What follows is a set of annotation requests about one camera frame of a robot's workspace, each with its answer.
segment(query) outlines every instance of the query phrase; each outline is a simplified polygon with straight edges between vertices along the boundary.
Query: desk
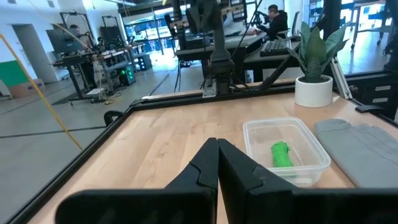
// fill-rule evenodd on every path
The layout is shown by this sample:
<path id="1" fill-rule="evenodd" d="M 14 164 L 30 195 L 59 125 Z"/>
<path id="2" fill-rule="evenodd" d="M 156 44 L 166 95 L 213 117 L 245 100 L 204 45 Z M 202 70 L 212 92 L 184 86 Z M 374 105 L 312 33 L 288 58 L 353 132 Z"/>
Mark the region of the desk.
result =
<path id="1" fill-rule="evenodd" d="M 108 64 L 106 63 L 106 59 L 109 59 L 109 58 L 112 58 L 112 57 L 115 57 L 118 55 L 123 55 L 125 60 L 122 62 L 116 63 L 114 65 L 108 66 Z M 111 79 L 111 72 L 113 72 L 119 68 L 126 68 L 130 65 L 133 65 L 133 61 L 134 61 L 132 59 L 131 51 L 125 50 L 125 49 L 119 50 L 119 51 L 111 53 L 111 54 L 97 56 L 96 59 L 99 61 L 99 63 L 101 64 L 101 66 L 103 68 L 106 82 L 108 83 L 109 90 L 111 90 L 111 91 L 114 91 L 113 90 L 113 81 Z"/>
<path id="2" fill-rule="evenodd" d="M 292 49 L 296 48 L 299 44 L 300 42 L 292 42 Z M 261 57 L 260 56 L 261 49 L 262 47 L 259 47 L 257 50 L 250 53 L 244 59 L 243 68 L 245 70 L 253 70 L 253 78 L 255 82 L 263 81 L 262 77 L 263 69 L 277 68 L 280 65 L 280 63 L 282 63 L 287 58 L 287 56 L 289 56 L 288 54 L 286 54 L 286 55 Z M 296 59 L 288 61 L 288 67 L 299 67 L 299 66 L 300 64 Z"/>
<path id="3" fill-rule="evenodd" d="M 73 86 L 75 87 L 75 90 L 76 90 L 76 93 L 77 93 L 77 98 L 69 99 L 69 102 L 77 101 L 77 100 L 91 100 L 91 99 L 93 99 L 93 97 L 83 96 L 83 94 L 82 94 L 82 92 L 80 90 L 79 84 L 78 84 L 78 82 L 76 80 L 75 74 L 73 73 L 73 70 L 72 70 L 72 66 L 77 65 L 77 67 L 79 68 L 81 77 L 82 77 L 85 85 L 88 88 L 89 85 L 88 85 L 88 82 L 86 80 L 86 77 L 85 77 L 85 74 L 83 72 L 83 69 L 81 68 L 81 64 L 89 61 L 91 56 L 92 56 L 91 53 L 65 56 L 64 58 L 62 58 L 62 61 L 53 63 L 54 67 L 66 67 L 68 72 L 69 72 L 69 76 L 72 79 Z"/>
<path id="4" fill-rule="evenodd" d="M 357 113 L 355 107 L 335 95 L 333 103 L 325 108 L 303 108 L 294 104 L 293 93 L 285 93 L 135 112 L 29 223 L 53 224 L 57 205 L 79 190 L 162 188 L 210 137 L 225 138 L 245 150 L 243 123 L 246 121 L 295 116 L 313 130 L 317 121 L 341 118 L 353 124 L 366 122 L 379 126 L 398 138 L 396 128 L 371 114 Z M 314 187 L 354 185 L 332 161 Z M 218 196 L 218 223 L 228 223 L 220 190 Z"/>
<path id="5" fill-rule="evenodd" d="M 267 35 L 266 33 L 260 33 L 258 35 L 245 36 L 238 49 L 236 49 L 236 47 L 238 46 L 239 41 L 242 39 L 241 35 L 236 37 L 225 38 L 225 49 L 227 49 L 230 54 L 232 54 L 236 49 L 236 53 L 232 59 L 235 64 L 236 76 L 242 82 L 245 82 L 246 80 L 242 69 L 243 60 L 246 58 L 247 54 L 250 54 L 251 52 L 255 51 L 262 45 L 262 39 L 266 35 Z M 203 76 L 207 77 L 208 75 L 206 72 L 207 60 L 210 58 L 210 55 L 211 53 L 213 53 L 213 50 L 214 50 L 214 45 L 210 45 L 199 49 L 178 50 L 176 51 L 175 54 L 179 60 L 184 60 L 184 61 L 201 60 Z"/>

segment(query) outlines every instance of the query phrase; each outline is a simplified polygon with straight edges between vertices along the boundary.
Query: gray towel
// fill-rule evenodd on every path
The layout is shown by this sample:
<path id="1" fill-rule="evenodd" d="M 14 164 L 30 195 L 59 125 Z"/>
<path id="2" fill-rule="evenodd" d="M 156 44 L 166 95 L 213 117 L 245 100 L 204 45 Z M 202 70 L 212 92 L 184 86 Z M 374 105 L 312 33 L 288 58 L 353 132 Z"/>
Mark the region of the gray towel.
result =
<path id="1" fill-rule="evenodd" d="M 398 187 L 398 141 L 383 129 L 329 119 L 315 124 L 315 134 L 358 187 Z"/>

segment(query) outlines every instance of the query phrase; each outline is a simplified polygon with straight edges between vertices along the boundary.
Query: man sitting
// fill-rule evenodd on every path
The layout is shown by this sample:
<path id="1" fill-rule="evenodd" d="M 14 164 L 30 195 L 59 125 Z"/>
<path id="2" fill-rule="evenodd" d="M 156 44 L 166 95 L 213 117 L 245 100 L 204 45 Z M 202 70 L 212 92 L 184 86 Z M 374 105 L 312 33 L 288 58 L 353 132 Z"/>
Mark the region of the man sitting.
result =
<path id="1" fill-rule="evenodd" d="M 277 5 L 271 5 L 268 7 L 268 15 L 271 23 L 269 28 L 261 25 L 258 28 L 267 33 L 270 40 L 276 40 L 277 36 L 286 38 L 284 34 L 278 34 L 280 31 L 287 30 L 287 13 L 283 10 L 278 10 Z"/>

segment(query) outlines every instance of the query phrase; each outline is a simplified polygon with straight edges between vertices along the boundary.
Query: green object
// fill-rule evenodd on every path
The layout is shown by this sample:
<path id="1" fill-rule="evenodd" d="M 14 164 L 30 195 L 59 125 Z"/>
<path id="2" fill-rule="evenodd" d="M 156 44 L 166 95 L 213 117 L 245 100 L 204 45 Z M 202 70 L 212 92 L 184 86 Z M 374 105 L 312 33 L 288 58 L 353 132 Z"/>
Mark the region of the green object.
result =
<path id="1" fill-rule="evenodd" d="M 293 163 L 289 157 L 290 148 L 286 142 L 279 141 L 271 147 L 272 162 L 274 167 L 292 167 Z"/>
<path id="2" fill-rule="evenodd" d="M 6 86 L 16 86 L 29 82 L 16 60 L 0 63 L 0 80 Z"/>
<path id="3" fill-rule="evenodd" d="M 287 48 L 289 54 L 300 62 L 307 83 L 324 82 L 321 78 L 332 58 L 344 48 L 348 40 L 344 40 L 347 25 L 332 33 L 326 41 L 320 37 L 320 30 L 314 27 L 311 31 L 307 23 L 302 22 L 301 43 L 299 53 Z"/>

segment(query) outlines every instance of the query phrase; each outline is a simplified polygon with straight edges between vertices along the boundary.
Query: clear plastic box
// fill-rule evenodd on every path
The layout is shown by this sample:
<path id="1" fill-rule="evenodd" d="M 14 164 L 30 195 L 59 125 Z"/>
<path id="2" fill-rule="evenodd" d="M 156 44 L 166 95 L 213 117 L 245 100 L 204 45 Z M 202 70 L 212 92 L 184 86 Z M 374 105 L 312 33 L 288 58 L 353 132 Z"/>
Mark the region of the clear plastic box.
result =
<path id="1" fill-rule="evenodd" d="M 249 121 L 243 124 L 246 154 L 279 177 L 298 187 L 318 182 L 322 172 L 330 166 L 325 149 L 298 118 L 276 118 Z M 274 167 L 271 147 L 284 141 L 290 147 L 293 167 Z"/>

